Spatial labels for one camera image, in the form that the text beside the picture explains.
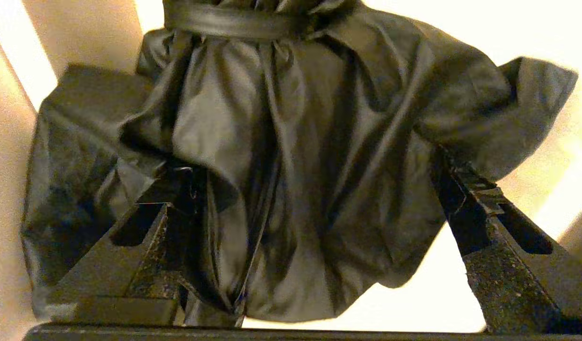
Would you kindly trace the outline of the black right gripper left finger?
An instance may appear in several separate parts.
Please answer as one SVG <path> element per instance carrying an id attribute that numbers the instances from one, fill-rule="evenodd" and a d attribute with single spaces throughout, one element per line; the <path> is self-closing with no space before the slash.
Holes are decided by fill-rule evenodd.
<path id="1" fill-rule="evenodd" d="M 54 323 L 174 324 L 201 172 L 172 168 L 68 271 L 46 298 Z"/>

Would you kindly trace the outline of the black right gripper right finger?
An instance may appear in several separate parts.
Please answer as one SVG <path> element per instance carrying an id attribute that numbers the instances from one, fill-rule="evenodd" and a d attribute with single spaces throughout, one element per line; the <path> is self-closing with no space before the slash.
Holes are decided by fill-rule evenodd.
<path id="1" fill-rule="evenodd" d="M 438 148 L 431 179 L 493 334 L 582 334 L 582 264 L 470 164 Z"/>

